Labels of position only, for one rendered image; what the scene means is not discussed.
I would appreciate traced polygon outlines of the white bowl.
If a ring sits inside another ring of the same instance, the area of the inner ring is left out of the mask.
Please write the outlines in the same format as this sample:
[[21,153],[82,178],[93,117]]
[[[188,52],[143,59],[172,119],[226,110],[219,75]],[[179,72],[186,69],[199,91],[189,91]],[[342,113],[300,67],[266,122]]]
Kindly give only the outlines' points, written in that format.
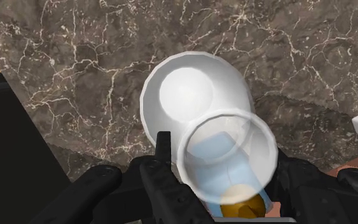
[[159,63],[146,78],[140,118],[147,138],[156,144],[169,131],[172,161],[192,124],[220,109],[254,111],[251,91],[229,62],[207,52],[182,52]]

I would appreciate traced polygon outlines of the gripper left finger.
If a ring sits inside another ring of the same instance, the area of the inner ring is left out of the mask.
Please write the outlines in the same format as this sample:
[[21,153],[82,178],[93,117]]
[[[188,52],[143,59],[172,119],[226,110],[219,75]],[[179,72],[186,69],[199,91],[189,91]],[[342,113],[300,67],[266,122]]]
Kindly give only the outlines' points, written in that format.
[[71,183],[32,224],[215,224],[171,166],[170,132],[157,134],[154,155],[133,159],[126,172],[96,165]]

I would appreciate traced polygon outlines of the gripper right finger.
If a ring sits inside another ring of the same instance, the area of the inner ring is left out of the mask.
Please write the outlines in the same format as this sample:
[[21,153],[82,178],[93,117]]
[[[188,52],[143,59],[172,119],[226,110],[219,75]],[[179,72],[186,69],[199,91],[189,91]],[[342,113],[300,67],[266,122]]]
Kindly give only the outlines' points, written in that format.
[[265,187],[280,215],[298,224],[358,224],[358,168],[330,176],[307,160],[278,150],[277,168]]

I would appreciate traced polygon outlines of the light blue bottle yellow cap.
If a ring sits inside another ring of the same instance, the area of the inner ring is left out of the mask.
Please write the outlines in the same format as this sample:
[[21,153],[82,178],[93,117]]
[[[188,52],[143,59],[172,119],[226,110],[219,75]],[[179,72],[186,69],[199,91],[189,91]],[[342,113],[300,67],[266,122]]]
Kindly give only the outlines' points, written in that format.
[[189,147],[188,176],[211,215],[226,218],[264,217],[271,204],[247,153],[227,132]]

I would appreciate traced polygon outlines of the clear glass cup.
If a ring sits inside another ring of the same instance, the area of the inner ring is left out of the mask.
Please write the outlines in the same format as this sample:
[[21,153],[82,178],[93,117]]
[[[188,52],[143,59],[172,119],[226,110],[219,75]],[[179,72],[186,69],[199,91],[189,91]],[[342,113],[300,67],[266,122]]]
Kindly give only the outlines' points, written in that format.
[[223,109],[193,122],[177,149],[181,180],[213,204],[236,204],[262,192],[277,167],[275,137],[255,114]]

